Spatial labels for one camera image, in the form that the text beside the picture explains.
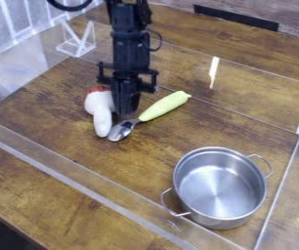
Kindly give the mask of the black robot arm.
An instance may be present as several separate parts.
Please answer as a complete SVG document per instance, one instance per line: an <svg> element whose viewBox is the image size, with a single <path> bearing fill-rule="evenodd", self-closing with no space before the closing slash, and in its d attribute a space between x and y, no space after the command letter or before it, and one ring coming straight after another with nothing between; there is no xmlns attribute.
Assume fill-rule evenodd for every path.
<svg viewBox="0 0 299 250"><path fill-rule="evenodd" d="M112 24L113 62L98 63L97 82L109 86L116 113L126 116L138 108L141 92L156 92L158 71L149 68L149 53L157 51L160 46L149 46L148 0L105 2Z"/></svg>

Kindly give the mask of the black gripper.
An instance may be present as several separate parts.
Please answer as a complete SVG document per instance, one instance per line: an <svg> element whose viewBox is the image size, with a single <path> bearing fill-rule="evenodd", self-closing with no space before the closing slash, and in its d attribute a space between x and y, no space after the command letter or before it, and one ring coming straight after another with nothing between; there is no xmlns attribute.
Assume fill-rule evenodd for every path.
<svg viewBox="0 0 299 250"><path fill-rule="evenodd" d="M133 113L140 104L141 92L156 92L158 72L149 68L149 53L160 47L149 46L149 33L110 32L113 62L98 63L97 81L109 85L116 113Z"/></svg>

